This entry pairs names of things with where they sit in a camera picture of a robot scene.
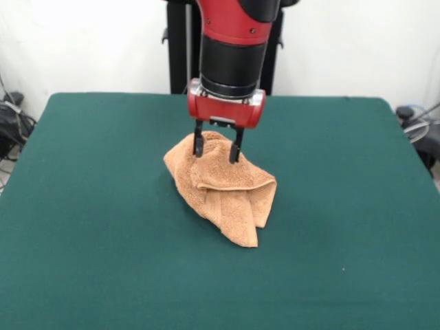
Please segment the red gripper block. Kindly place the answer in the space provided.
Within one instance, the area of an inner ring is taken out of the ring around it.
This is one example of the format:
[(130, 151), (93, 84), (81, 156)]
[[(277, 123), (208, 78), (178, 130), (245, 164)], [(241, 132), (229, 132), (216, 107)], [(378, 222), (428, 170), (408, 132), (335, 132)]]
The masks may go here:
[(187, 102), (188, 111), (195, 120), (193, 155), (201, 157), (204, 151), (204, 137), (202, 135), (203, 121), (222, 122), (233, 124), (236, 137), (231, 144), (231, 164), (239, 161), (244, 129), (254, 129), (261, 118), (266, 101), (266, 93), (256, 89), (248, 98), (231, 100), (215, 96), (206, 91), (199, 78), (193, 78), (188, 84)]

